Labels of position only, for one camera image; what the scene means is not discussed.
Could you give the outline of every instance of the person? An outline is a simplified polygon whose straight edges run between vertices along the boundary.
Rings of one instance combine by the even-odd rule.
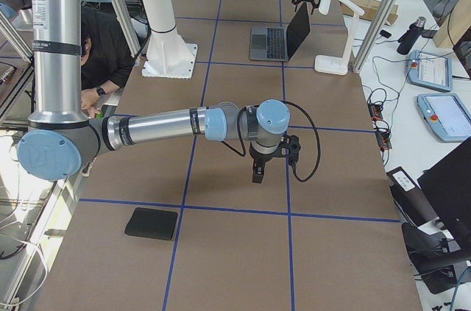
[[[126,85],[134,59],[114,15],[82,7],[81,27],[82,109],[94,118],[100,96]]]

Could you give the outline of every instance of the person's hand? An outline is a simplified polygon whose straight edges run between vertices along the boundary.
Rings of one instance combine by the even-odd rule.
[[[90,109],[98,99],[100,99],[100,96],[96,92],[95,88],[82,90],[82,109]]]
[[[101,113],[101,111],[96,109],[95,107],[89,107],[87,111],[89,118],[95,118],[99,113]]]

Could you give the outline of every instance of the black bottle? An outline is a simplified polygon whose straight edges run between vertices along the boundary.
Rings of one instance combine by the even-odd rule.
[[[398,40],[400,43],[397,47],[398,53],[407,55],[410,52],[412,46],[414,46],[415,42],[424,31],[425,21],[425,17],[418,17],[415,23],[409,26],[409,30]]]

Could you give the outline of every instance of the wristwatch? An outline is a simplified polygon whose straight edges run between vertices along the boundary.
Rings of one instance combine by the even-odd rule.
[[[103,96],[104,94],[106,94],[105,90],[102,87],[96,87],[96,93],[99,96]]]

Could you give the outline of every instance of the blue cable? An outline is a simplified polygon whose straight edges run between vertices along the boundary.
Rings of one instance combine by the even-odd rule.
[[[466,272],[469,272],[469,271],[471,271],[471,267],[466,268],[463,271],[463,273],[461,273],[461,275],[458,278],[458,281],[456,282],[455,291],[453,292],[453,297],[451,298],[450,311],[453,311],[453,308],[454,308],[454,305],[455,305],[456,294],[458,293],[458,287],[461,283],[461,280],[463,279]]]

